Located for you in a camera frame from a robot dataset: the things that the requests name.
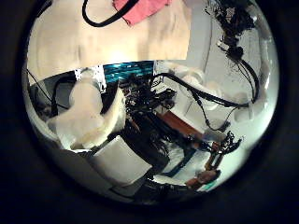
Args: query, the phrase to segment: white foam padding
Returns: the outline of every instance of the white foam padding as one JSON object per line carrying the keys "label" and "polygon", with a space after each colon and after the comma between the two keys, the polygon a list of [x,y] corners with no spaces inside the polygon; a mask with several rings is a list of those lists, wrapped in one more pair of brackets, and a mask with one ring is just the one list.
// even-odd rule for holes
{"label": "white foam padding", "polygon": [[99,175],[118,187],[133,184],[151,168],[120,136],[95,153],[90,163]]}
{"label": "white foam padding", "polygon": [[125,123],[125,98],[118,89],[114,101],[101,115],[103,107],[100,91],[94,79],[83,77],[70,94],[70,108],[50,119],[49,127],[56,132],[64,149],[98,147],[112,133],[121,130]]}

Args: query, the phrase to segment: pink cloth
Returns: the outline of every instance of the pink cloth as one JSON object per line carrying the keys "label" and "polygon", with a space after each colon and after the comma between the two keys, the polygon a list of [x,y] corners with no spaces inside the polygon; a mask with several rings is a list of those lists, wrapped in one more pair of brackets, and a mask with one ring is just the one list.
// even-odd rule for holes
{"label": "pink cloth", "polygon": [[[120,10],[128,0],[114,0],[113,5]],[[148,16],[155,14],[165,5],[170,5],[172,0],[139,0],[138,3],[123,18],[131,26],[135,25]]]}

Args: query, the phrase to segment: metal bracket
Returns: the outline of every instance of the metal bracket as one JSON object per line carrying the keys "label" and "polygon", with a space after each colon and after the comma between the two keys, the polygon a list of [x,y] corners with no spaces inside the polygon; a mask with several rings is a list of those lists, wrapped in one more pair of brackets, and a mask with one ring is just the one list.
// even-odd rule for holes
{"label": "metal bracket", "polygon": [[88,67],[88,68],[79,68],[75,70],[75,76],[76,79],[79,80],[82,78],[82,72],[86,69],[91,69],[93,70],[93,78],[96,79],[100,92],[105,93],[106,92],[106,79],[105,79],[105,73],[104,73],[104,67],[103,65],[96,65],[93,67]]}

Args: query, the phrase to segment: black strap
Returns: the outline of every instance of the black strap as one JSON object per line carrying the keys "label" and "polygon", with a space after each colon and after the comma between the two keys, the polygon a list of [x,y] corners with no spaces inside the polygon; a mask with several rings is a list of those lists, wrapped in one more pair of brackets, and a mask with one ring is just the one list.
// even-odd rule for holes
{"label": "black strap", "polygon": [[136,3],[138,1],[139,0],[129,0],[117,13],[115,13],[110,18],[106,19],[105,21],[94,22],[94,21],[91,21],[86,14],[86,6],[88,3],[88,0],[84,0],[83,6],[82,6],[82,16],[83,16],[83,19],[91,26],[104,27],[104,26],[110,25],[114,21],[119,20],[121,17],[123,17],[125,14],[127,14],[128,11],[130,11],[136,5]]}

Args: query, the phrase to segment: black cable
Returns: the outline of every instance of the black cable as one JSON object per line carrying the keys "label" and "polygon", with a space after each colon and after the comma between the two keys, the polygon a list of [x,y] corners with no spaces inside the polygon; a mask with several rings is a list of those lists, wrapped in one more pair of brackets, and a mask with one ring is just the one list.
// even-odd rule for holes
{"label": "black cable", "polygon": [[106,19],[105,21],[94,22],[94,21],[91,21],[86,14],[86,6],[88,3],[88,0],[84,0],[83,6],[82,6],[82,17],[88,24],[90,24],[93,27],[104,27],[104,26],[110,25],[112,22],[117,21],[121,17],[123,17],[128,11],[130,11],[135,6],[135,4],[138,1],[139,0],[129,0],[117,13],[115,13],[110,18]]}
{"label": "black cable", "polygon": [[[30,77],[35,81],[37,87],[43,92],[43,94],[45,95],[45,97],[51,102],[51,99],[50,97],[46,94],[46,92],[43,90],[43,88],[39,85],[39,83],[37,82],[35,76],[27,69],[27,73],[30,75]],[[63,109],[68,109],[67,106],[64,106],[64,105],[59,105],[57,104],[57,106],[63,108]]]}
{"label": "black cable", "polygon": [[247,62],[245,62],[243,59],[241,59],[240,65],[245,69],[246,72],[249,71],[249,73],[251,74],[251,76],[253,78],[254,85],[255,85],[255,94],[252,98],[252,103],[254,104],[260,94],[260,81],[259,81],[256,73],[254,72],[253,68]]}
{"label": "black cable", "polygon": [[237,103],[233,103],[233,102],[229,102],[227,100],[221,99],[217,96],[211,95],[204,91],[199,91],[195,87],[193,87],[193,86],[189,85],[188,83],[184,82],[183,80],[181,80],[179,77],[176,77],[175,75],[170,74],[170,73],[161,73],[161,74],[157,74],[156,76],[151,77],[150,82],[149,82],[150,86],[152,86],[153,79],[155,79],[156,77],[168,77],[168,78],[172,79],[173,81],[177,82],[178,84],[182,85],[183,87],[187,88],[192,93],[195,93],[196,95],[204,98],[205,100],[214,102],[218,105],[224,105],[225,107],[249,107],[249,103],[237,104]]}
{"label": "black cable", "polygon": [[196,101],[196,103],[200,106],[200,108],[201,108],[202,111],[203,111],[203,114],[204,114],[204,117],[205,117],[206,126],[207,126],[209,129],[211,129],[212,131],[220,131],[223,127],[225,127],[226,122],[227,122],[227,120],[231,117],[232,113],[233,113],[236,109],[238,109],[238,107],[233,108],[233,109],[231,110],[231,112],[228,114],[228,116],[226,117],[226,119],[224,120],[223,124],[222,124],[218,129],[215,129],[215,128],[212,128],[211,125],[210,125],[209,119],[208,119],[207,116],[206,116],[206,111],[205,111],[205,109],[204,109],[204,107],[203,107],[202,102],[201,102],[200,99],[199,99],[199,96],[196,95],[196,94],[193,94],[193,98],[194,98],[194,100]]}
{"label": "black cable", "polygon": [[53,95],[51,98],[51,114],[53,117],[58,115],[58,108],[57,108],[57,103],[56,103],[56,93],[57,93],[57,88],[60,84],[62,83],[75,83],[76,82],[76,78],[75,76],[72,77],[61,77],[59,78],[55,85],[54,85],[54,89],[53,89]]}
{"label": "black cable", "polygon": [[251,79],[250,79],[250,77],[249,77],[249,74],[247,73],[247,76],[246,76],[246,74],[241,70],[239,64],[237,65],[237,67],[238,67],[239,71],[241,72],[241,74],[243,75],[243,77],[245,77],[245,79],[246,79],[246,80],[248,81],[248,83],[250,84],[250,86],[251,86],[251,94],[252,94],[252,99],[253,99],[253,97],[254,97],[254,88],[253,88]]}

